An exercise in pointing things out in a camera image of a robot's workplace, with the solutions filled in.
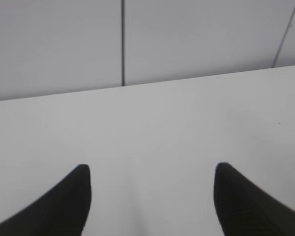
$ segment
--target white table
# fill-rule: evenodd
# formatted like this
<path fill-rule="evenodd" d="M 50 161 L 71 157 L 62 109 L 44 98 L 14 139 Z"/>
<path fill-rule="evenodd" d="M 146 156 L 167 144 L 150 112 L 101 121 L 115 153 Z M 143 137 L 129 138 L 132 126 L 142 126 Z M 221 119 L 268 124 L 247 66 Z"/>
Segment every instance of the white table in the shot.
<path fill-rule="evenodd" d="M 295 209 L 295 66 L 0 102 L 0 221 L 77 164 L 85 236 L 222 236 L 215 166 Z"/>

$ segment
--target black object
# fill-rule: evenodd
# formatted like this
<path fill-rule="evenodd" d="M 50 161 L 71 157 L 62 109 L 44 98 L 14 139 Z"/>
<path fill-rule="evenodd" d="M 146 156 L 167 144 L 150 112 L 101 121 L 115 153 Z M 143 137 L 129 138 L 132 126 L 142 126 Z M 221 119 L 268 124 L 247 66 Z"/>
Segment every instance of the black object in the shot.
<path fill-rule="evenodd" d="M 0 223 L 0 236 L 80 236 L 91 203 L 88 165 L 78 165 L 42 197 Z"/>
<path fill-rule="evenodd" d="M 228 163 L 216 167 L 214 204 L 225 236 L 295 236 L 295 211 Z"/>

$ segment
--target white tabletop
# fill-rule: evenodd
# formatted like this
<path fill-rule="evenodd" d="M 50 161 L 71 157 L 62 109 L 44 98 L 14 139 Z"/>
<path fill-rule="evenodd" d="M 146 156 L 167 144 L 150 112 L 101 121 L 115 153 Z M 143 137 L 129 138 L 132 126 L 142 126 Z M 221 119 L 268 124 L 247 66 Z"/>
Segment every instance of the white tabletop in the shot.
<path fill-rule="evenodd" d="M 295 66 L 0 102 L 0 221 L 76 165 L 85 236 L 222 236 L 227 161 L 295 210 Z"/>

